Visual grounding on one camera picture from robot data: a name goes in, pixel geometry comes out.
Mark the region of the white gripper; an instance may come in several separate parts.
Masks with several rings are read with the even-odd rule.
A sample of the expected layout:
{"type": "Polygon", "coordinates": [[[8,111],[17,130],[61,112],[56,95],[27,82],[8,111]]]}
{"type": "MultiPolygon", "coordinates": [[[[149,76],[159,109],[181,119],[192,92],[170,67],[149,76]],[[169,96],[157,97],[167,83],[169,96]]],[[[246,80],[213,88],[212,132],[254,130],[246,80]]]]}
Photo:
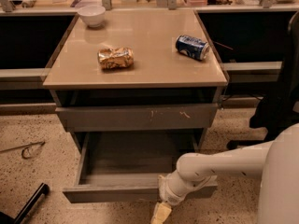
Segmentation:
{"type": "Polygon", "coordinates": [[[160,175],[158,187],[163,202],[155,204],[150,224],[164,224],[172,212],[171,206],[179,205],[187,195],[185,182],[178,174],[160,175]]]}

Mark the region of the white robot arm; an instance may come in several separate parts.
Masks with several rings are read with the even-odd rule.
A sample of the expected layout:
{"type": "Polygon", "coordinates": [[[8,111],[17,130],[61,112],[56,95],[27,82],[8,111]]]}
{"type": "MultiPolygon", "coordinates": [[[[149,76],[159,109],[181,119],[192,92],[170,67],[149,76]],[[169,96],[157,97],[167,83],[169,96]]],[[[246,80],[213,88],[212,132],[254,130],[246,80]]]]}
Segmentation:
{"type": "Polygon", "coordinates": [[[218,175],[261,180],[257,224],[299,224],[299,125],[258,145],[212,155],[182,155],[174,172],[159,177],[161,200],[150,224],[164,224],[174,206],[218,175]]]}

